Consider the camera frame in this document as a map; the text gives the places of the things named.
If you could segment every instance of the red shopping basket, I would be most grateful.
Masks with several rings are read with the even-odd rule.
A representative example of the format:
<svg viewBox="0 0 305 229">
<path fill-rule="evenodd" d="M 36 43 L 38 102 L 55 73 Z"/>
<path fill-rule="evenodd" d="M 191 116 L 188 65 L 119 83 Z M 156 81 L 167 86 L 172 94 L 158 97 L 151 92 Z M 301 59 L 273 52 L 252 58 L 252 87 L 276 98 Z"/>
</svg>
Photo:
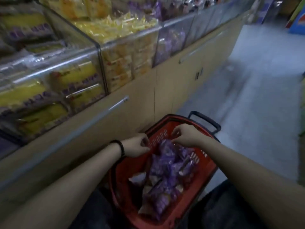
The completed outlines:
<svg viewBox="0 0 305 229">
<path fill-rule="evenodd" d="M 211 123 L 216 130 L 210 132 L 199 123 L 191 120 L 190 117 L 192 115 L 196 115 Z M 189 188 L 183 192 L 176 202 L 172 203 L 166 209 L 159 222 L 145 215 L 138 214 L 139 209 L 132 203 L 132 194 L 128 185 L 128 178 L 135 173 L 142 172 L 147 159 L 152 153 L 158 150 L 159 142 L 162 139 L 170 139 L 173 129 L 184 123 L 195 126 L 201 133 L 218 141 L 214 134 L 221 130 L 221 126 L 209 117 L 196 111 L 191 111 L 188 118 L 172 114 L 166 115 L 146 131 L 149 138 L 149 147 L 151 148 L 150 153 L 138 158 L 125 158 L 113 166 L 110 171 L 109 186 L 113 202 L 124 213 L 130 223 L 138 229 L 171 229 L 177 226 L 183 215 L 196 202 L 202 190 L 217 170 L 217 166 L 211 158 L 202 150 L 195 148 L 195 153 L 200 161 L 198 163 L 198 171 L 195 173 Z"/>
</svg>

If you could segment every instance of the hand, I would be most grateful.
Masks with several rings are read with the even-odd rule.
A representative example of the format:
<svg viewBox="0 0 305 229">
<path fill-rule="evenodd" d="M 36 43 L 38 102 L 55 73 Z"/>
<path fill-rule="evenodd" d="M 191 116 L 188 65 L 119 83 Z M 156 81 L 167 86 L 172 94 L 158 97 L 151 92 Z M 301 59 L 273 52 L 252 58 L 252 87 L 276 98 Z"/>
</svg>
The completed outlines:
<svg viewBox="0 0 305 229">
<path fill-rule="evenodd" d="M 174 128 L 172 132 L 173 143 L 178 143 L 184 147 L 199 147 L 200 142 L 204 139 L 205 135 L 199 132 L 194 126 L 182 124 Z"/>
<path fill-rule="evenodd" d="M 150 148 L 146 147 L 149 140 L 145 133 L 141 133 L 135 137 L 123 140 L 122 144 L 125 150 L 125 155 L 128 157 L 138 157 L 144 153 L 149 152 Z"/>
</svg>

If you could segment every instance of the store aisle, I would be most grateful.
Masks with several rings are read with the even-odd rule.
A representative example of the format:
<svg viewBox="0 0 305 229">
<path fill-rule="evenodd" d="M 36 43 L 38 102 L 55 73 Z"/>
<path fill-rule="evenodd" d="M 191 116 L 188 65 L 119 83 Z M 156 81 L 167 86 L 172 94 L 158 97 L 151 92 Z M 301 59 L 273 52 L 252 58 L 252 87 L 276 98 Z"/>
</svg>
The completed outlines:
<svg viewBox="0 0 305 229">
<path fill-rule="evenodd" d="M 208 115 L 221 123 L 224 145 L 296 181 L 305 36 L 288 34 L 284 25 L 244 26 L 228 61 L 177 113 Z M 218 170 L 205 192 L 225 179 Z"/>
</svg>

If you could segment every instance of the bin handle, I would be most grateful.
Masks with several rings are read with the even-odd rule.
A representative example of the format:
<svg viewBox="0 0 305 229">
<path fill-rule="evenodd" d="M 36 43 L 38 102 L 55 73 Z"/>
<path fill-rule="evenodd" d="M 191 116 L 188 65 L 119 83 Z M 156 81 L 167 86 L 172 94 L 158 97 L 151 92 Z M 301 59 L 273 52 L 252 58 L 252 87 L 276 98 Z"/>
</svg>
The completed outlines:
<svg viewBox="0 0 305 229">
<path fill-rule="evenodd" d="M 218 132 L 221 130 L 220 124 L 216 123 L 214 120 L 212 120 L 211 118 L 207 117 L 206 115 L 203 115 L 202 113 L 197 112 L 197 111 L 191 111 L 191 112 L 189 113 L 188 118 L 190 119 L 192 115 L 195 115 L 195 116 L 197 116 L 197 117 L 199 117 L 199 118 L 201 118 L 201 119 L 207 121 L 207 122 L 210 123 L 211 125 L 213 125 L 213 126 L 216 128 L 216 130 L 213 131 L 213 132 L 211 132 L 212 135 L 218 133 Z"/>
</svg>

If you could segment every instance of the forearm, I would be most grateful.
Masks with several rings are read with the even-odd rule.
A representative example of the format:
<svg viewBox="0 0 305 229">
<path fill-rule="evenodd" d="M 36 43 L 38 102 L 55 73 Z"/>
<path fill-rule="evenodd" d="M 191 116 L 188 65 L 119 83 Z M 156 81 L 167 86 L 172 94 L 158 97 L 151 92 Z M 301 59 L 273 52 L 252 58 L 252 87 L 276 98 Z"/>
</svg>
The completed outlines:
<svg viewBox="0 0 305 229">
<path fill-rule="evenodd" d="M 271 228 L 303 228 L 305 190 L 241 154 L 204 137 L 200 148 Z"/>
<path fill-rule="evenodd" d="M 66 229 L 101 181 L 120 158 L 120 147 L 111 144 L 27 202 L 1 228 Z"/>
</svg>

